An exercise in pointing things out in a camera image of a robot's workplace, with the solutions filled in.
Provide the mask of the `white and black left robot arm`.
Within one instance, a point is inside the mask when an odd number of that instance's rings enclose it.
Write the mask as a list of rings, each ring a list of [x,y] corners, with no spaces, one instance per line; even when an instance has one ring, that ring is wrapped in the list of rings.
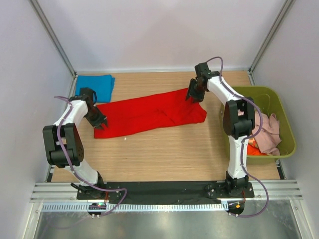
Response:
[[[103,178],[85,160],[84,146],[77,127],[82,119],[94,129],[108,127],[107,117],[96,106],[96,92],[91,88],[81,88],[79,95],[70,98],[56,96],[67,103],[63,115],[52,125],[43,128],[43,140],[49,165],[62,168],[80,182],[79,190],[88,187],[88,193],[94,199],[101,199],[107,189]]]

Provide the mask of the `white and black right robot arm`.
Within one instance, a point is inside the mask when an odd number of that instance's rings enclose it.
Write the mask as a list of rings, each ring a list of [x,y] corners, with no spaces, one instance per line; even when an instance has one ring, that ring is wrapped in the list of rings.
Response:
[[[255,110],[247,99],[236,92],[218,71],[211,71],[206,62],[195,67],[186,99],[193,103],[202,102],[206,92],[212,92],[224,105],[223,130],[229,139],[229,165],[226,171],[224,190],[230,197],[236,197],[248,187],[249,177],[243,170],[247,160],[246,137],[255,127]]]

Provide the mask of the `red t-shirt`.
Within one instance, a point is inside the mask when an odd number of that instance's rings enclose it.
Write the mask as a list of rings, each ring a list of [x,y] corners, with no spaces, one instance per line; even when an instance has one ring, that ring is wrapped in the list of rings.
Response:
[[[97,105],[108,126],[94,129],[95,139],[127,136],[162,127],[202,123],[207,112],[192,98],[187,88],[145,97]]]

